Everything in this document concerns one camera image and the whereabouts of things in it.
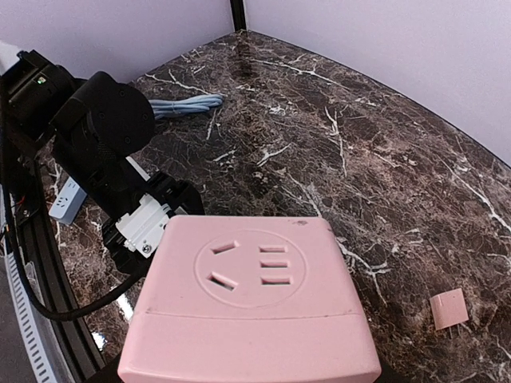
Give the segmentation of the small pink charger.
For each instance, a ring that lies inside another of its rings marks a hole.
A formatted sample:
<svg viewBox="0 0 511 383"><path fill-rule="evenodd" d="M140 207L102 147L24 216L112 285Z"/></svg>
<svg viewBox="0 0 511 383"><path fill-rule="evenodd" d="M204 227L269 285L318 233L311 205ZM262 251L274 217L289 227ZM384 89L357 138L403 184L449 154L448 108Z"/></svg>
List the small pink charger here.
<svg viewBox="0 0 511 383"><path fill-rule="evenodd" d="M434 295L430 298L430 307L436 330L444 330L469 320L461 288Z"/></svg>

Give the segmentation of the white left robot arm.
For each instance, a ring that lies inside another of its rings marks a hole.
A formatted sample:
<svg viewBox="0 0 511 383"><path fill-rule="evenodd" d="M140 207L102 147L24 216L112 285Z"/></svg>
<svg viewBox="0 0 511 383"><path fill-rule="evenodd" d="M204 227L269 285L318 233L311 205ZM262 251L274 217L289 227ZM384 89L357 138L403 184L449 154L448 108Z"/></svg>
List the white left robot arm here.
<svg viewBox="0 0 511 383"><path fill-rule="evenodd" d="M53 145L56 162L107 215L102 239L120 272L152 258L174 215L204 213L192 183L163 172L144 177L129 162L156 134L138 89L102 71L73 77L36 51L20 52L3 79L9 141L29 157Z"/></svg>

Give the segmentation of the pink cube socket adapter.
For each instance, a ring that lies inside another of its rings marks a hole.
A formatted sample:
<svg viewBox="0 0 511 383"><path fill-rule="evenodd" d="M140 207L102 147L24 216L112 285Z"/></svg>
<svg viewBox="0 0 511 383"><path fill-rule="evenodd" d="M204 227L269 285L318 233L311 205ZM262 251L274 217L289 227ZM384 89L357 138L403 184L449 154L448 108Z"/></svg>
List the pink cube socket adapter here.
<svg viewBox="0 0 511 383"><path fill-rule="evenodd" d="M319 217L172 218L118 366L125 382L373 382L381 372Z"/></svg>

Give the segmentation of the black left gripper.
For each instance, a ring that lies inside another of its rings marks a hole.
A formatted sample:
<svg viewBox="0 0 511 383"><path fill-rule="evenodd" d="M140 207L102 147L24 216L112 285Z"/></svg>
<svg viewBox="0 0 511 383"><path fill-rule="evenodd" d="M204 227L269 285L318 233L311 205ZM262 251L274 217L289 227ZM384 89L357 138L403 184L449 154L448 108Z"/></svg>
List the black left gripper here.
<svg viewBox="0 0 511 383"><path fill-rule="evenodd" d="M157 172L147 179L151 190L163 197L160 204L167 204L173 210L173 216L176 215L203 215L204 205L200 193L195 186L187 180L175 180L170 175L163 172ZM115 223L124 214L131 214L139 206L139 201L144 195L135 197L134 206L129 208L120 216L108 219L102 226L101 233L105 247L109 250L110 257L114 261L118 271L124 274L133 274L142 265L150 260L140 255L138 252L131 252L123 246L124 237L115 227Z"/></svg>

